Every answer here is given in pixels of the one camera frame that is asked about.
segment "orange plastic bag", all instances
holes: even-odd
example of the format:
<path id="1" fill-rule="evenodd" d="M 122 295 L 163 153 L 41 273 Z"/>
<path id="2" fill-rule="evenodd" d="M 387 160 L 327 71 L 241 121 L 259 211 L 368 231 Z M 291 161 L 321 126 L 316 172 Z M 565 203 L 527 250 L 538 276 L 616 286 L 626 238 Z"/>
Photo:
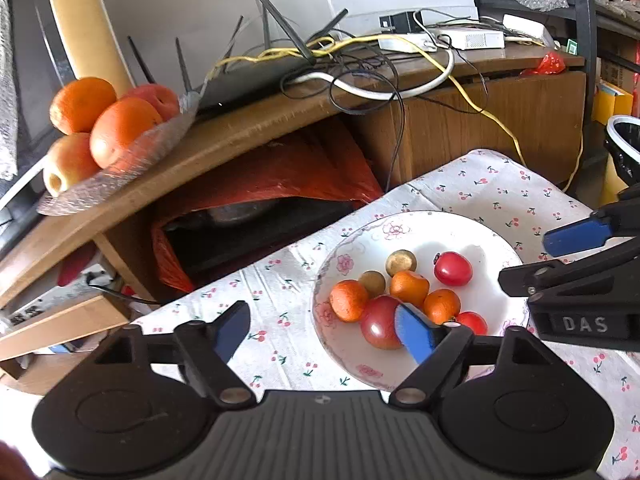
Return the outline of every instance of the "orange plastic bag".
<path id="1" fill-rule="evenodd" d="M 151 236 L 159 278 L 178 290 L 194 290 L 162 230 L 186 213 L 289 196 L 353 200 L 358 207 L 382 194 L 362 152 L 340 119 L 312 124 L 214 168 L 156 203 Z"/>
<path id="2" fill-rule="evenodd" d="M 536 68 L 526 68 L 520 75 L 559 74 L 566 70 L 564 59 L 555 50 L 547 52 Z"/>

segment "white tablecloth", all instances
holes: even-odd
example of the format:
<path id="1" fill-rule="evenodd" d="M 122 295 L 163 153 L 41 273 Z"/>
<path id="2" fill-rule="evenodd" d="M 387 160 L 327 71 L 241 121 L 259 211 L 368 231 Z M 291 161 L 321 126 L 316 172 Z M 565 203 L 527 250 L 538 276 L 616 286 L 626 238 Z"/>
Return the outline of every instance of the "white tablecloth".
<path id="1" fill-rule="evenodd" d="M 346 374 L 320 346 L 310 314 L 314 279 L 325 255 L 341 237 L 381 216 L 407 210 L 442 210 L 482 222 L 509 241 L 525 263 L 547 259 L 541 244 L 545 231 L 584 218 L 590 212 L 547 180 L 500 153 L 473 150 L 136 323 L 145 333 L 170 332 L 190 319 L 213 320 L 233 302 L 245 300 L 252 310 L 251 330 L 230 366 L 258 398 L 269 388 L 369 389 Z M 616 432 L 599 473 L 615 480 L 638 476 L 640 374 L 633 356 L 562 344 L 549 346 L 607 400 L 614 412 Z M 154 368 L 178 377 L 175 366 Z M 30 453 L 25 447 L 20 448 L 33 464 Z"/>

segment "fruit bowl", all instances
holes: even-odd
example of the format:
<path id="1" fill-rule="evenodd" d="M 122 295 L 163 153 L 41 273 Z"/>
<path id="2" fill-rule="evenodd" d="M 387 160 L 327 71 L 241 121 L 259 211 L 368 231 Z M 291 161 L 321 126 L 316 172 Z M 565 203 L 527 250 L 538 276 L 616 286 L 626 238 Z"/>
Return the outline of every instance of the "fruit bowl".
<path id="1" fill-rule="evenodd" d="M 385 272 L 386 258 L 406 249 L 418 260 L 416 272 L 427 278 L 431 291 L 450 288 L 460 297 L 462 311 L 474 311 L 487 323 L 488 335 L 504 335 L 511 325 L 526 326 L 526 298 L 510 298 L 498 285 L 498 273 L 522 262 L 515 250 L 488 227 L 463 216 L 437 211 L 398 213 L 375 220 L 353 232 L 333 249 L 319 269 L 312 297 L 313 324 L 327 353 L 363 383 L 392 391 L 417 366 L 405 348 L 381 350 L 366 342 L 359 323 L 340 321 L 329 293 L 341 280 L 366 270 Z M 433 273 L 436 254 L 455 251 L 473 266 L 473 278 L 464 286 L 441 284 Z"/>
<path id="2" fill-rule="evenodd" d="M 52 197 L 46 192 L 38 203 L 38 213 L 64 216 L 84 211 L 111 195 L 162 160 L 185 136 L 198 111 L 199 94 L 180 97 L 180 114 L 146 131 L 110 166 Z"/>

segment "red tomato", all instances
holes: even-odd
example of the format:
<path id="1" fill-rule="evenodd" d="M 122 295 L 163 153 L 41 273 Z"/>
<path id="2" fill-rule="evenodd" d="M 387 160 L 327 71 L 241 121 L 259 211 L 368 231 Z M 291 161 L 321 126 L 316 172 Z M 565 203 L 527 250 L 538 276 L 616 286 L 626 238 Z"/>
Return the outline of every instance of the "red tomato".
<path id="1" fill-rule="evenodd" d="M 460 325 L 468 326 L 476 335 L 486 335 L 488 332 L 486 321 L 475 312 L 460 312 L 456 316 L 456 321 Z"/>
<path id="2" fill-rule="evenodd" d="M 399 304 L 399 300 L 386 294 L 367 302 L 360 318 L 360 329 L 367 343 L 383 350 L 402 348 L 394 320 Z"/>
<path id="3" fill-rule="evenodd" d="M 452 251 L 436 254 L 433 261 L 435 268 L 433 273 L 436 278 L 445 285 L 466 285 L 474 275 L 473 267 L 464 256 Z"/>

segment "white plate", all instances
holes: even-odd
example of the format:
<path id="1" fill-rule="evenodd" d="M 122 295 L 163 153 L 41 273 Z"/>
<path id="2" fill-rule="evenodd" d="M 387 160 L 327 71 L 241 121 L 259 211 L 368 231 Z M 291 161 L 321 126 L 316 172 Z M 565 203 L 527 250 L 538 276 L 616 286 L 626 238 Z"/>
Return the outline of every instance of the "white plate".
<path id="1" fill-rule="evenodd" d="M 511 325 L 526 326 L 526 298 L 510 298 L 498 285 L 498 273 L 522 262 L 515 250 L 482 224 L 463 216 L 437 211 L 398 213 L 371 222 L 345 238 L 327 257 L 316 277 L 312 299 L 314 327 L 328 354 L 350 375 L 380 390 L 392 391 L 416 367 L 404 348 L 380 350 L 367 343 L 359 323 L 337 319 L 329 304 L 332 287 L 341 280 L 358 277 L 366 270 L 385 272 L 386 258 L 406 249 L 418 259 L 417 272 L 431 284 L 430 292 L 452 288 L 460 297 L 462 311 L 477 312 L 486 321 L 489 335 L 504 335 Z M 433 275 L 437 253 L 455 251 L 474 269 L 465 286 L 448 287 Z"/>

